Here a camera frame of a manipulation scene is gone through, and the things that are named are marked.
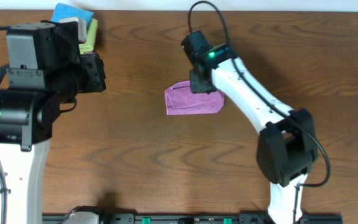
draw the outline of wooden surface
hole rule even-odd
[[[331,158],[329,184],[304,191],[307,212],[358,223],[358,13],[225,12],[235,50],[276,97],[314,116]],[[51,11],[0,11],[0,25]],[[230,99],[213,115],[167,116],[163,92],[188,79],[180,47],[186,12],[98,11],[97,51],[107,90],[79,95],[55,122],[45,168],[44,212],[77,205],[139,213],[266,210],[269,182],[255,160],[257,133]],[[213,12],[194,29],[224,42]],[[8,62],[0,32],[0,65]],[[325,175],[314,166],[308,182]]]

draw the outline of pink cloth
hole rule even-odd
[[[190,81],[178,82],[165,90],[167,115],[217,113],[223,103],[224,94],[219,90],[210,94],[192,94]]]

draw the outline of green sponge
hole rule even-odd
[[[98,21],[92,18],[91,24],[88,28],[88,33],[86,34],[86,42],[84,44],[80,44],[81,54],[93,52],[94,43],[96,41],[96,31],[98,31]]]

